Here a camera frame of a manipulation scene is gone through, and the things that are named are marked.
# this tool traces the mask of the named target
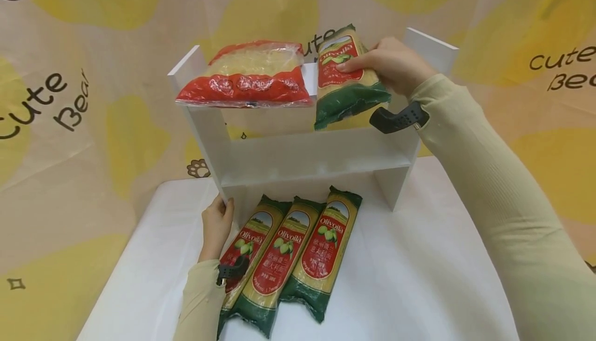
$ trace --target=beige sleeve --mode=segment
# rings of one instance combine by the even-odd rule
[[[217,286],[219,260],[197,263],[188,271],[183,309],[173,341],[215,341],[225,287]]]
[[[417,87],[411,100],[430,116],[420,137],[482,237],[521,341],[595,340],[596,275],[481,107],[443,75]]]

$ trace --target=red label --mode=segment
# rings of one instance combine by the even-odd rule
[[[364,75],[364,70],[356,70],[352,73],[341,73],[337,70],[337,64],[356,58],[358,51],[356,44],[350,36],[343,36],[333,43],[323,44],[322,54],[319,54],[319,87],[329,85],[340,85],[349,80],[359,80]]]
[[[258,293],[268,295],[284,285],[304,240],[301,232],[279,228],[252,275],[252,286]]]
[[[323,213],[302,254],[302,268],[307,275],[323,279],[332,273],[345,232],[346,224]]]
[[[249,259],[259,251],[262,246],[266,234],[254,231],[251,228],[244,226],[236,236],[234,243],[228,248],[219,263],[222,265],[234,266],[236,258],[240,255],[248,255]],[[227,279],[225,286],[225,293],[230,293],[236,286],[238,286],[240,278]]]

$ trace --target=product label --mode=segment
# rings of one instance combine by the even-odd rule
[[[271,240],[252,275],[252,286],[261,295],[281,289],[291,274],[310,226],[309,215],[293,211]]]
[[[359,80],[364,75],[364,70],[352,73],[341,73],[337,64],[358,56],[358,51],[352,36],[342,36],[338,39],[323,43],[319,51],[319,87],[341,85],[349,80]]]
[[[259,248],[264,243],[272,224],[273,218],[268,212],[253,214],[236,236],[234,243],[231,244],[222,259],[219,260],[219,263],[233,266],[240,255],[247,255],[252,262],[255,252],[259,251]],[[234,290],[241,280],[242,277],[227,279],[225,286],[226,293]]]
[[[348,207],[341,201],[327,205],[302,254],[302,270],[306,275],[323,279],[332,273],[349,216]]]

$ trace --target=black clip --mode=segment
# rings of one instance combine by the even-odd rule
[[[247,255],[240,255],[236,258],[234,266],[220,265],[219,275],[217,275],[217,285],[222,285],[223,279],[242,278],[248,270],[250,258]]]
[[[428,114],[420,107],[420,103],[415,101],[400,113],[391,113],[384,107],[379,107],[368,122],[381,133],[390,134],[416,123],[423,126],[427,121]]]

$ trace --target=person's arm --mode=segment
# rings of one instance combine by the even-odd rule
[[[230,234],[234,200],[227,207],[220,196],[203,211],[203,247],[199,262],[188,272],[183,308],[173,341],[215,341],[225,287],[218,286],[219,256]]]
[[[521,341],[594,340],[595,275],[537,182],[467,89],[437,75],[396,39],[381,40],[338,70],[364,67],[375,69],[396,93],[419,101],[429,114],[420,137],[481,235]]]

